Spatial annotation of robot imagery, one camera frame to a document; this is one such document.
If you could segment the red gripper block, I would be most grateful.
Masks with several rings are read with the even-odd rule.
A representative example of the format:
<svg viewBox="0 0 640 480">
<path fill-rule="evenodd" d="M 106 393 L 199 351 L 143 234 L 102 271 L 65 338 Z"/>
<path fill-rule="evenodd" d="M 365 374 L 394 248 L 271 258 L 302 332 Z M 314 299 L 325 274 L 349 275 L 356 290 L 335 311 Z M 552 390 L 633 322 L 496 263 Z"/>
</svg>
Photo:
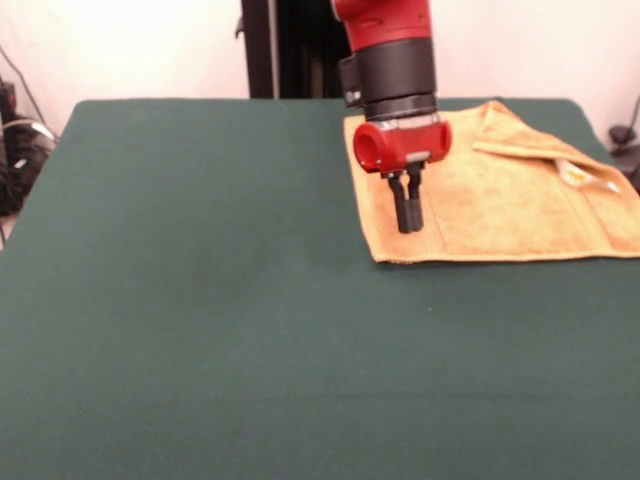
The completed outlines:
<svg viewBox="0 0 640 480">
<path fill-rule="evenodd" d="M 388 185 L 394 198 L 398 230 L 402 234 L 421 231 L 424 226 L 420 187 L 426 162 L 439 162 L 449 153 L 452 129 L 446 121 L 431 125 L 383 127 L 365 122 L 352 141 L 356 162 L 367 173 L 390 174 Z M 407 169 L 407 188 L 402 174 Z"/>
</svg>

